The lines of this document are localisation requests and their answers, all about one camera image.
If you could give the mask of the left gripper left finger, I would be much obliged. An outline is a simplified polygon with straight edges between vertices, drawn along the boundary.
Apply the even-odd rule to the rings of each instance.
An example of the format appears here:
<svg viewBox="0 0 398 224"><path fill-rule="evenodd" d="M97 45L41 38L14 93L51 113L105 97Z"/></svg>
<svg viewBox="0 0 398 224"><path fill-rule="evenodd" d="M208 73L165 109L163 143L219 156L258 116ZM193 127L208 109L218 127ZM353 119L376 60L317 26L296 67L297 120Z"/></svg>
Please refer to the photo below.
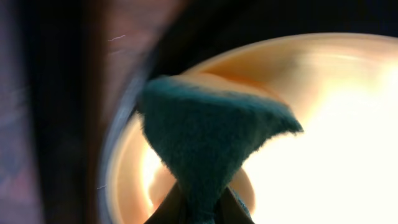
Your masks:
<svg viewBox="0 0 398 224"><path fill-rule="evenodd" d="M178 184L174 184L155 212L144 224L186 224L186 200Z"/></svg>

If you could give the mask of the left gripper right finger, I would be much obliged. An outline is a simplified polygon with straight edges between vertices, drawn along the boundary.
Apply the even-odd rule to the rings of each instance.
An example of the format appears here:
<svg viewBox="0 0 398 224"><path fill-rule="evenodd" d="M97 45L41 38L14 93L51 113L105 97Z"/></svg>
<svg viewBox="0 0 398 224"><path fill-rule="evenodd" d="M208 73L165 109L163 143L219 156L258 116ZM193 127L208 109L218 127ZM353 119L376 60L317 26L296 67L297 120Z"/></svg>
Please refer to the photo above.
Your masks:
<svg viewBox="0 0 398 224"><path fill-rule="evenodd" d="M216 224L254 224L231 187L225 188L216 204Z"/></svg>

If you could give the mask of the green yellow sponge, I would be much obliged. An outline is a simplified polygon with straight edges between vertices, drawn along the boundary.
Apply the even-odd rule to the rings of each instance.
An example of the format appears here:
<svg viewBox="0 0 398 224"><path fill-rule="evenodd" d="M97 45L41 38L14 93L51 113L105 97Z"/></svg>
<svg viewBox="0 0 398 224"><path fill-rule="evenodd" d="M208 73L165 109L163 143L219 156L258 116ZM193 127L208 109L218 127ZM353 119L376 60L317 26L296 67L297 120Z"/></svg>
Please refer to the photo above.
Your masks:
<svg viewBox="0 0 398 224"><path fill-rule="evenodd" d="M147 142L185 197L186 223L216 223L216 204L243 162L274 136L303 130L286 103L242 76L151 80L139 112Z"/></svg>

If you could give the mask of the yellow plate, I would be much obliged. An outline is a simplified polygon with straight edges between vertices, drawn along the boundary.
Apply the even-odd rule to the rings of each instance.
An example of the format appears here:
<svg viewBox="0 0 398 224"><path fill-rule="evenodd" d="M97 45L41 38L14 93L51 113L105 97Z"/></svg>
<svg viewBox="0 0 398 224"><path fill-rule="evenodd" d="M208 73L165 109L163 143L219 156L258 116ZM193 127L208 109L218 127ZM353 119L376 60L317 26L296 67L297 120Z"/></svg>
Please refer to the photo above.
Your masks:
<svg viewBox="0 0 398 224"><path fill-rule="evenodd" d="M397 222L396 38L281 37L179 75L196 73L258 81L303 128L267 140L233 175L229 186L254 223ZM145 223L177 182L144 135L139 107L149 81L137 89L98 186L103 223Z"/></svg>

